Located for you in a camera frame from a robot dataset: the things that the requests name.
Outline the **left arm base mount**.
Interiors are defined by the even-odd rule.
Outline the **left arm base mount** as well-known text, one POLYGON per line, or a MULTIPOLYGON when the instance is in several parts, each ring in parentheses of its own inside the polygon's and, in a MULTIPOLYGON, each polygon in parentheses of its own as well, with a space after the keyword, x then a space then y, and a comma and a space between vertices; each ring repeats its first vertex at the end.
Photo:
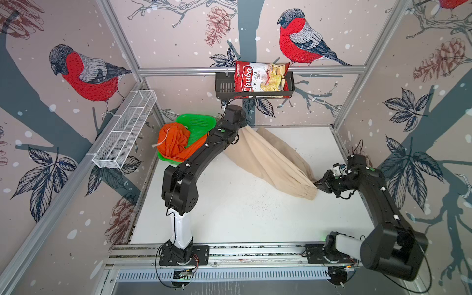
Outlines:
POLYGON ((210 257, 208 245, 194 245, 194 239, 182 249, 171 240, 160 247, 157 254, 159 266, 207 266, 210 257))

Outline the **beige shorts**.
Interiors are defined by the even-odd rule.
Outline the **beige shorts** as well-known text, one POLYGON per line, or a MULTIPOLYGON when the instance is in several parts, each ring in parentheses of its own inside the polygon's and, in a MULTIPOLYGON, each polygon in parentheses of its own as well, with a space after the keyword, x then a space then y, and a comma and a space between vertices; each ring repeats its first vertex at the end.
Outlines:
POLYGON ((239 141, 224 152, 233 163, 285 194, 315 198, 313 171, 294 148, 264 127, 244 127, 238 136, 239 141))

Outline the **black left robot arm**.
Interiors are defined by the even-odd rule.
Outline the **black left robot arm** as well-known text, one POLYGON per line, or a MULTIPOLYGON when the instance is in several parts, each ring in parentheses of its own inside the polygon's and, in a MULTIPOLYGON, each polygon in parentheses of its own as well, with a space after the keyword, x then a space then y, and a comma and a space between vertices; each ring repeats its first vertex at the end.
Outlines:
POLYGON ((208 133, 203 145, 190 158, 176 167, 169 166, 163 175, 162 199, 172 217, 174 249, 191 252, 193 236, 186 214, 196 206, 199 198, 197 181, 211 161, 239 140, 238 131, 246 127, 246 113, 242 107, 229 104, 222 119, 208 133))

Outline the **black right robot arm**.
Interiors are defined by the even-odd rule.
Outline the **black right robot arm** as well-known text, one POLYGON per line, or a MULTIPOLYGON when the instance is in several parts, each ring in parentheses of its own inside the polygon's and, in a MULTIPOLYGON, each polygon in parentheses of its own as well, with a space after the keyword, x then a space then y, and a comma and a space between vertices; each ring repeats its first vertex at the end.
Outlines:
POLYGON ((349 256, 369 270, 405 281, 415 280, 428 247, 425 234, 416 232, 403 218, 383 173, 369 167, 365 156, 352 154, 347 158, 346 169, 340 171, 339 167, 336 164, 327 170, 314 185, 337 198, 344 191, 360 193, 374 228, 364 240, 331 232, 324 246, 326 258, 349 256))

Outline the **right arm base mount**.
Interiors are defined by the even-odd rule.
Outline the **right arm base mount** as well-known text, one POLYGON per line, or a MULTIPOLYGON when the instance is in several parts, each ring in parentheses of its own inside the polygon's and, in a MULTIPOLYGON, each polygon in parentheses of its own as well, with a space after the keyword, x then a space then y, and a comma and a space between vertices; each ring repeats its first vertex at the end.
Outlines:
POLYGON ((340 232, 330 232, 326 236, 324 244, 306 244, 301 256, 307 259, 309 264, 356 264, 358 261, 353 257, 339 252, 335 248, 336 238, 344 235, 340 232))

